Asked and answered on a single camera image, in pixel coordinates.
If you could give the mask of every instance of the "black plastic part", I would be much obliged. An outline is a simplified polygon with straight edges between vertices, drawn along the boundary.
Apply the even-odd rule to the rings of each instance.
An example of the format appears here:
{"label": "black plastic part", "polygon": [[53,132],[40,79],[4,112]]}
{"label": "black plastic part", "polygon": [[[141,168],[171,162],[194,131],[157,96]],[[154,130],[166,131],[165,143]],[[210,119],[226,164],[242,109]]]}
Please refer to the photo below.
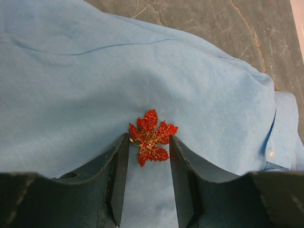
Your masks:
{"label": "black plastic part", "polygon": [[170,161],[179,228],[304,227],[304,172],[239,177],[176,136],[170,136]]}
{"label": "black plastic part", "polygon": [[120,225],[129,136],[59,179],[0,174],[0,228],[116,228]]}

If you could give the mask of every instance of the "red glitter leaf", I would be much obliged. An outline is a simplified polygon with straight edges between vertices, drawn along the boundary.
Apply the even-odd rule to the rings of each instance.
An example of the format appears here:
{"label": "red glitter leaf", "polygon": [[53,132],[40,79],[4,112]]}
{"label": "red glitter leaf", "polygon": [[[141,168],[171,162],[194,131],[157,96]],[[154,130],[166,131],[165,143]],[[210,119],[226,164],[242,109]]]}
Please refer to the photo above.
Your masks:
{"label": "red glitter leaf", "polygon": [[140,166],[144,166],[146,161],[165,161],[169,158],[168,152],[164,148],[160,148],[157,144],[168,144],[169,136],[176,134],[178,127],[173,124],[166,124],[166,121],[162,121],[157,131],[158,116],[155,109],[146,112],[144,118],[138,117],[137,126],[140,131],[130,123],[130,140],[139,143],[141,147],[138,153],[138,161]]}

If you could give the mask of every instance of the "gray stone surface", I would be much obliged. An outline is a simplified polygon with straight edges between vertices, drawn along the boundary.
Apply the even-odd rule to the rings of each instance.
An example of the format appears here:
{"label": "gray stone surface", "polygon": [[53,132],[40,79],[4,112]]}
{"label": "gray stone surface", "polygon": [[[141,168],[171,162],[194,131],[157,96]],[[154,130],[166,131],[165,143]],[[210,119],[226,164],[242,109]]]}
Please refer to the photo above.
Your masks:
{"label": "gray stone surface", "polygon": [[288,0],[87,0],[103,12],[204,38],[295,95],[304,140],[304,64]]}

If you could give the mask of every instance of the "denim shirt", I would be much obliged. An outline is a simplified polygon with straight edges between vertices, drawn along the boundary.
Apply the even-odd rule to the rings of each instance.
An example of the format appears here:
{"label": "denim shirt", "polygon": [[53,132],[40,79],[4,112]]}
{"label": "denim shirt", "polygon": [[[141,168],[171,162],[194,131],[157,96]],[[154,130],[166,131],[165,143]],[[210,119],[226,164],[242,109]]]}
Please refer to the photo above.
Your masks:
{"label": "denim shirt", "polygon": [[[59,177],[150,109],[229,172],[304,170],[295,97],[209,42],[81,0],[0,9],[1,172]],[[131,145],[121,227],[177,227],[170,161],[140,167],[137,153]]]}

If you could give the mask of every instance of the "leaf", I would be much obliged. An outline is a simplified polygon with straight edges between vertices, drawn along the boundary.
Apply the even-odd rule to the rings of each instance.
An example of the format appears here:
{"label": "leaf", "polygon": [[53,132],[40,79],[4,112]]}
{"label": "leaf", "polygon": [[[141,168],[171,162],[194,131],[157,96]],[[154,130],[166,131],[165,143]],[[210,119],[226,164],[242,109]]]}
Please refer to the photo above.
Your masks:
{"label": "leaf", "polygon": [[173,124],[166,124],[166,121],[162,121],[157,131],[158,116],[155,109],[146,112],[144,118],[138,117],[137,126],[140,131],[130,123],[130,141],[140,146],[138,153],[138,161],[140,166],[144,166],[146,161],[165,161],[169,158],[168,152],[164,148],[160,148],[158,144],[168,144],[169,136],[176,134],[178,127]]}

